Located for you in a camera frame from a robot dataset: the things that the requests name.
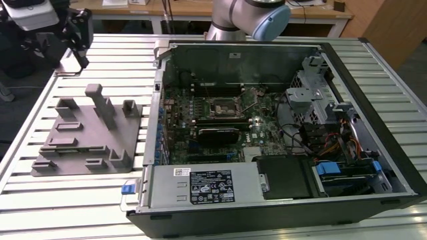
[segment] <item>white sticker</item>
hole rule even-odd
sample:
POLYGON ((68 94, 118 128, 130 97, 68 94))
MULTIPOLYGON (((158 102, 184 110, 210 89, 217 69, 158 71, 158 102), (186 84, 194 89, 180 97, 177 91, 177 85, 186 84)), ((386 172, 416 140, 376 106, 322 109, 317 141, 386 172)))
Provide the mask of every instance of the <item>white sticker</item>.
POLYGON ((232 53, 229 53, 229 58, 230 58, 230 59, 238 59, 240 56, 241 56, 241 53, 238 53, 238 52, 232 52, 232 53))
POLYGON ((190 168, 173 168, 173 176, 189 176, 190 168))
POLYGON ((130 14, 148 14, 148 11, 129 11, 130 14))

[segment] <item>motherboard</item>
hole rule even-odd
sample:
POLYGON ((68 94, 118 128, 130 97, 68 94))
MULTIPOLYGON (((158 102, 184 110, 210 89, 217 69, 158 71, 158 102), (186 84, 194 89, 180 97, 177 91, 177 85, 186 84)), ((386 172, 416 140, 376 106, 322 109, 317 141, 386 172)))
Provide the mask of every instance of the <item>motherboard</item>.
POLYGON ((250 162, 285 155, 276 124, 280 94, 265 87, 164 90, 169 164, 250 162))

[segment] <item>blue drive bracket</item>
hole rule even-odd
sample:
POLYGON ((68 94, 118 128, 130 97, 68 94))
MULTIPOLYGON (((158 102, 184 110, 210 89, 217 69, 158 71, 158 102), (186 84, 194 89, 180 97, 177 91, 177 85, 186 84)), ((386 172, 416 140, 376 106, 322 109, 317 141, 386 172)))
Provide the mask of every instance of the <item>blue drive bracket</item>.
POLYGON ((321 176, 324 174, 338 174, 341 173, 340 167, 336 162, 321 162, 314 166, 317 174, 321 176))

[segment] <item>cardboard box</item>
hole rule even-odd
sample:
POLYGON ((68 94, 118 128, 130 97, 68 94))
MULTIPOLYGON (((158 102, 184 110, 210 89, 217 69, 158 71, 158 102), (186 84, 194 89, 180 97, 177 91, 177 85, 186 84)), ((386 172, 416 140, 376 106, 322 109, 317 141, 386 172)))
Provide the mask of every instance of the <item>cardboard box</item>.
POLYGON ((128 0, 128 4, 146 5, 149 0, 128 0))

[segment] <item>barcode sticker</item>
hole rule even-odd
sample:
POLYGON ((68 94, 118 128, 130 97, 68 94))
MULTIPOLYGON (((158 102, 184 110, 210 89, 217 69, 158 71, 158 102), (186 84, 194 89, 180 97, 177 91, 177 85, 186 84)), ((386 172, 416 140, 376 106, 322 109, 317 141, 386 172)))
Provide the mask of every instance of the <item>barcode sticker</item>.
POLYGON ((190 168, 173 168, 173 176, 189 176, 190 168))

